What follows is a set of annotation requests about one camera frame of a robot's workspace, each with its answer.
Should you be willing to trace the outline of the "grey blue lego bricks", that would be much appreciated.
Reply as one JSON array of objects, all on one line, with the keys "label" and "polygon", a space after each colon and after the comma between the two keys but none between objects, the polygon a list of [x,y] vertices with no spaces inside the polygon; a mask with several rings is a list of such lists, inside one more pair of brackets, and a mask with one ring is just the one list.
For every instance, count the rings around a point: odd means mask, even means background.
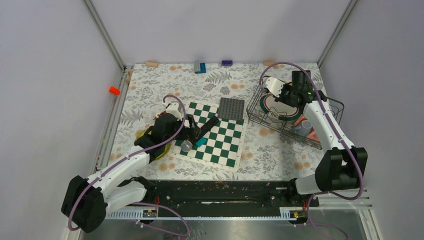
[{"label": "grey blue lego bricks", "polygon": [[206,64],[204,62],[196,60],[194,62],[193,69],[195,74],[204,74],[206,73]]}]

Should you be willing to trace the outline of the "blue grey cup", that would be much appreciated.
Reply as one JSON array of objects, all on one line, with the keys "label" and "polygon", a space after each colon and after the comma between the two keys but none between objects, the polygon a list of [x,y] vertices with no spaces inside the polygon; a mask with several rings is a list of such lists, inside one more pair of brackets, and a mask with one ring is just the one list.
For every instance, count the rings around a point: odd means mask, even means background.
[{"label": "blue grey cup", "polygon": [[290,131],[302,137],[306,137],[312,131],[312,124],[309,120],[301,121],[297,126],[294,126]]}]

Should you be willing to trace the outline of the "grey lego baseplate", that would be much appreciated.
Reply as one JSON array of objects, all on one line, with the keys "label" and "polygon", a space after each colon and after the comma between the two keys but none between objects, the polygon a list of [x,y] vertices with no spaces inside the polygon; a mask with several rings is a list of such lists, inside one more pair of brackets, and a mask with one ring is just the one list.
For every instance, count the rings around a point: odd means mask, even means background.
[{"label": "grey lego baseplate", "polygon": [[242,99],[221,97],[217,117],[219,119],[241,121],[244,119],[245,101]]}]

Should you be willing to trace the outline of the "large pink mug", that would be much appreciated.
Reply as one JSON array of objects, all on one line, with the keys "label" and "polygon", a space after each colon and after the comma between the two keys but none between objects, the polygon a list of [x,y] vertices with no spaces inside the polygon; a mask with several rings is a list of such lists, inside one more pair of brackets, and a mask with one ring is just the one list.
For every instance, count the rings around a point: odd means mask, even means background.
[{"label": "large pink mug", "polygon": [[320,139],[319,139],[319,137],[318,137],[318,135],[317,135],[317,133],[316,133],[316,131],[315,130],[312,130],[307,136],[306,136],[306,138],[308,138],[308,139],[310,139],[310,140],[313,140],[313,141],[320,141]]}]

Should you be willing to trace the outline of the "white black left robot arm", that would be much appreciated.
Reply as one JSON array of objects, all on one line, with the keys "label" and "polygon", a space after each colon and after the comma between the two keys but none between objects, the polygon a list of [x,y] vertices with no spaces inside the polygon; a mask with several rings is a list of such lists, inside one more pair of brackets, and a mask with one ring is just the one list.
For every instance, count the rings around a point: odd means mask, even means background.
[{"label": "white black left robot arm", "polygon": [[132,175],[164,156],[171,141],[194,143],[200,133],[193,115],[187,114],[179,120],[169,112],[162,113],[112,165],[88,177],[75,176],[69,182],[61,207],[68,217],[68,229],[90,233],[107,214],[139,202],[158,209],[161,200],[155,192],[156,185]]}]

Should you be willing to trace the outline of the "colourful lego brick toy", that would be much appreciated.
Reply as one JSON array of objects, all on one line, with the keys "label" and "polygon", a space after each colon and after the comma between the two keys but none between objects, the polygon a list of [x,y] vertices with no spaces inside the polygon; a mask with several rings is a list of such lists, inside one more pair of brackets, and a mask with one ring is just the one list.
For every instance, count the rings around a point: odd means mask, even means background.
[{"label": "colourful lego brick toy", "polygon": [[154,117],[154,120],[157,120],[159,117],[163,116],[165,113],[166,113],[165,111],[157,113]]}]

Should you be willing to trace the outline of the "teal block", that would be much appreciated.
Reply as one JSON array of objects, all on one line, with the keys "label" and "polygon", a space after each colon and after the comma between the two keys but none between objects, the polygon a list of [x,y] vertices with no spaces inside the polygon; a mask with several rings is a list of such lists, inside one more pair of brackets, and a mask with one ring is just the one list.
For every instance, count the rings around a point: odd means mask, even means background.
[{"label": "teal block", "polygon": [[197,147],[201,147],[207,143],[208,139],[205,137],[201,137],[195,144]]}]

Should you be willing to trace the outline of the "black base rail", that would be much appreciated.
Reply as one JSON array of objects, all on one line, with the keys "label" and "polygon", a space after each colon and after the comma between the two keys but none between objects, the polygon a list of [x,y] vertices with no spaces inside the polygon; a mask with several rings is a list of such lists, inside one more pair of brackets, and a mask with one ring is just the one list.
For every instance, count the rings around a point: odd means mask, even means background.
[{"label": "black base rail", "polygon": [[150,207],[143,218],[276,218],[281,208],[319,207],[311,194],[299,194],[295,181],[148,180],[142,176],[121,182],[111,194],[91,187],[79,207],[87,217],[104,220],[126,206]]}]

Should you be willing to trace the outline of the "left wooden block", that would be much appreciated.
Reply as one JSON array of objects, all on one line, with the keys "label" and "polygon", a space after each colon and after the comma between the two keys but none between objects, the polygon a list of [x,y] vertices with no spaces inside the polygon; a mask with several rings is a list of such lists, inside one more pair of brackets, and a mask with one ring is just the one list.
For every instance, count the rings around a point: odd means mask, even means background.
[{"label": "left wooden block", "polygon": [[149,68],[158,68],[159,67],[159,63],[158,62],[153,62],[153,61],[146,61],[145,62],[145,66],[149,67]]}]

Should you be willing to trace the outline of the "purple lego brick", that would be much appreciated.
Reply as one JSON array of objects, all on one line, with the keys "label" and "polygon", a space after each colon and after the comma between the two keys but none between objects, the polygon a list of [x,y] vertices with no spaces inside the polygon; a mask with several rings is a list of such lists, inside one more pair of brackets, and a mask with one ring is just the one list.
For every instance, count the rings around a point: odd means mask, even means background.
[{"label": "purple lego brick", "polygon": [[221,65],[222,66],[232,66],[233,65],[233,61],[232,60],[222,60],[221,61]]}]

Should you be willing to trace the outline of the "yellow woven plate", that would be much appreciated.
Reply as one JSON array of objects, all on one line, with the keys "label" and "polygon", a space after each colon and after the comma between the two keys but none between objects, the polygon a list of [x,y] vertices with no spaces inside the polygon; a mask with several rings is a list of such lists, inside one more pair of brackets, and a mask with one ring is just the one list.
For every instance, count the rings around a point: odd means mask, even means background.
[{"label": "yellow woven plate", "polygon": [[[151,144],[150,143],[143,143],[143,141],[145,140],[145,137],[139,138],[139,135],[135,138],[135,141],[134,141],[134,145],[135,146],[140,146],[142,148],[148,148],[150,146],[155,145],[155,143],[153,143],[153,142]],[[170,151],[171,146],[172,146],[172,143],[169,142],[169,143],[164,144],[164,145],[162,145],[160,147],[157,147],[157,148],[155,148],[153,150],[146,151],[149,154],[149,156],[150,156],[150,160],[149,160],[150,163],[153,162],[153,161],[156,161],[156,160],[159,160],[159,159],[165,157],[168,154],[168,152]]]}]

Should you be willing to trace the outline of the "floral table mat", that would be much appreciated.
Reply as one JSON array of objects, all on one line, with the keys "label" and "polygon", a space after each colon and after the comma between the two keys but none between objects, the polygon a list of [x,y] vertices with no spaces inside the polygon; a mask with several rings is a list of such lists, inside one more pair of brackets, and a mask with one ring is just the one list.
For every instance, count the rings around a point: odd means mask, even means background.
[{"label": "floral table mat", "polygon": [[[196,74],[191,63],[162,63],[156,68],[135,65],[126,83],[114,140],[102,162],[110,164],[131,148],[142,131],[153,124],[155,114],[164,110],[163,98],[174,95],[185,104],[190,100],[218,104],[222,97],[249,102],[265,70],[261,63],[207,64],[203,74]],[[249,122],[237,170],[167,154],[139,169],[136,175],[150,180],[288,181],[313,174],[323,155],[322,150]]]}]

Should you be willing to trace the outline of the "orange red cylinder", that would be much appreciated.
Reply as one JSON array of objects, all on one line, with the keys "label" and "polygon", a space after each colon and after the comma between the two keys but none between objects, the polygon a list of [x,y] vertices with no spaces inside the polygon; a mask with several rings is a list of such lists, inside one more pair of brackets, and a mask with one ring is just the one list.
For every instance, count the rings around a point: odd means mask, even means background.
[{"label": "orange red cylinder", "polygon": [[121,93],[121,91],[114,86],[109,87],[108,91],[115,96],[119,96]]}]

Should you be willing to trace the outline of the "white plate green rim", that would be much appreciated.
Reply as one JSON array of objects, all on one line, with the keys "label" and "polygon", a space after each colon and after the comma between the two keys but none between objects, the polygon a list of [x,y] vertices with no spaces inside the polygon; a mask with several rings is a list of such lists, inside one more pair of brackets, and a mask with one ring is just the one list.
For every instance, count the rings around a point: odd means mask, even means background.
[{"label": "white plate green rim", "polygon": [[298,107],[292,107],[285,103],[275,101],[271,93],[264,94],[260,97],[259,106],[269,117],[281,121],[295,121],[302,115]]}]

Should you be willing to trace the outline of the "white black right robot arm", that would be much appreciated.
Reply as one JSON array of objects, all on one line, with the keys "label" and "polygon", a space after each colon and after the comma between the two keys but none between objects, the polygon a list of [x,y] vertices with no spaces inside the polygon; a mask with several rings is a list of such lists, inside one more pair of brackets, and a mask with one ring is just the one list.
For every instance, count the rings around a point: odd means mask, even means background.
[{"label": "white black right robot arm", "polygon": [[265,84],[275,101],[298,108],[311,123],[324,156],[314,174],[295,179],[295,187],[287,191],[287,201],[301,205],[309,194],[335,193],[339,190],[364,190],[363,174],[368,153],[341,130],[330,112],[328,99],[318,90],[307,71],[293,71],[290,83],[269,77]]}]

